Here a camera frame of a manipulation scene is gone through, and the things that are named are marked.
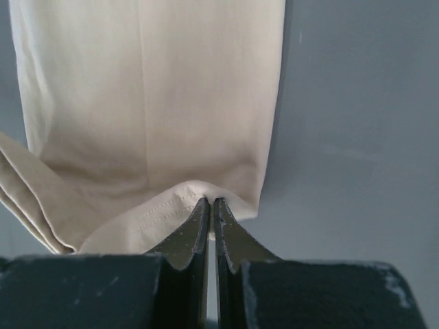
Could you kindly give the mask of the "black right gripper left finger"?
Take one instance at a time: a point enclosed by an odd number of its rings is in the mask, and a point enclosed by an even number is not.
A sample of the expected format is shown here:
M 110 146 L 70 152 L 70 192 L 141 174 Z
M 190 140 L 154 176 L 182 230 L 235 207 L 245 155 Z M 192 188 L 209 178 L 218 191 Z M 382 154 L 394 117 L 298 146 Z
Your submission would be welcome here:
M 144 254 L 1 260 L 2 328 L 203 328 L 210 204 Z

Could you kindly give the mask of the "beige t shirt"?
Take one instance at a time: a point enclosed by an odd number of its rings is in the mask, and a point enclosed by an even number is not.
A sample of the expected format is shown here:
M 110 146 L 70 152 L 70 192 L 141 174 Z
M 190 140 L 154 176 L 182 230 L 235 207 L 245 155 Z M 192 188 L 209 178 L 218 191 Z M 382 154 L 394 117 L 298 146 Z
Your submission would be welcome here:
M 198 200 L 257 216 L 284 1 L 11 1 L 27 146 L 1 202 L 55 254 L 140 254 Z

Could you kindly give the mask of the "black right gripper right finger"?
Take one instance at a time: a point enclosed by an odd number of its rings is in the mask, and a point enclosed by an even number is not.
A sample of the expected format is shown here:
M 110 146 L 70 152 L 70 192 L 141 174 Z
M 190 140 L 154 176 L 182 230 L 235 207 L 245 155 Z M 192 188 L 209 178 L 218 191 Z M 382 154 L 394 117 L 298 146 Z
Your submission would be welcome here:
M 213 204 L 220 328 L 424 328 L 390 264 L 284 260 Z

